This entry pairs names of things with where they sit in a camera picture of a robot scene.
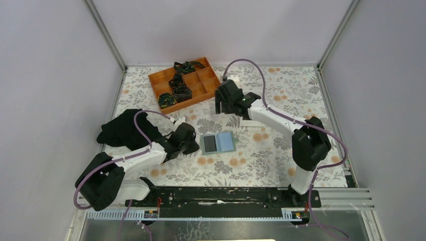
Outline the white plastic card box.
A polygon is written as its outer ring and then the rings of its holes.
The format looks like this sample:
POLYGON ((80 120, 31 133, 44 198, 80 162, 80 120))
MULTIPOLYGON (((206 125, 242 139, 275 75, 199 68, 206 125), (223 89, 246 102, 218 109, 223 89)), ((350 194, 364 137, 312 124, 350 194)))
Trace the white plastic card box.
POLYGON ((240 117, 239 125, 240 127, 263 127, 262 123, 255 120, 246 119, 244 117, 240 117))

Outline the green leather card holder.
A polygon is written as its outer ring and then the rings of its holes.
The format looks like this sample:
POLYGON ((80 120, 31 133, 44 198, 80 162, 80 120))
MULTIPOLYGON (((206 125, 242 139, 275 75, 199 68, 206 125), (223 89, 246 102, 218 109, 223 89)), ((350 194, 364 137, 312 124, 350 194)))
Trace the green leather card holder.
POLYGON ((234 152, 237 140, 232 132, 207 134, 200 137, 202 155, 234 152))

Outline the black cloth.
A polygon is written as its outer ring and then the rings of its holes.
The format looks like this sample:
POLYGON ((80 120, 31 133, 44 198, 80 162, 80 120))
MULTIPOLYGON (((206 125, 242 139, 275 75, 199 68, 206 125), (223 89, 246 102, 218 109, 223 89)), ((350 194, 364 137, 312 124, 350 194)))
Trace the black cloth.
MULTIPOLYGON (((96 141, 99 144, 106 144, 111 147, 127 147, 134 151, 145 147, 149 142, 143 137, 136 128, 134 116, 138 109, 127 109, 118 117, 101 126, 101 132, 98 134, 96 141)), ((149 138, 150 141, 162 137, 158 128, 147 120, 146 112, 137 116, 137 124, 140 130, 149 138)))

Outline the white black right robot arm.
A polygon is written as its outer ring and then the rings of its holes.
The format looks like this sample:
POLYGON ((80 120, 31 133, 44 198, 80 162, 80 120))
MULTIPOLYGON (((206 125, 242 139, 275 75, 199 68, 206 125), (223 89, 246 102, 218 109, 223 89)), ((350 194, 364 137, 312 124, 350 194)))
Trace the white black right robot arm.
POLYGON ((291 140, 292 158, 296 172, 288 193, 290 204, 302 206, 308 200, 314 172, 331 150, 331 143, 321 120, 317 117, 303 119, 291 116, 252 92, 246 94, 233 80, 224 81, 215 90, 216 113, 246 117, 287 136, 291 140))

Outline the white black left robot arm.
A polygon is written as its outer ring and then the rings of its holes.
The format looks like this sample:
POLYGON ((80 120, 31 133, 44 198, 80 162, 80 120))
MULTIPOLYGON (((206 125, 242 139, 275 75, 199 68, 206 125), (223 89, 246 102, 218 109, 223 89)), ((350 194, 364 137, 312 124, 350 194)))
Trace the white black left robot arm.
POLYGON ((127 154, 112 157, 101 152, 76 180, 74 205, 78 209, 101 211, 115 203, 137 200, 143 206, 150 206, 155 202, 155 191, 147 181, 131 176, 198 149, 195 128, 182 122, 175 125, 169 136, 127 154))

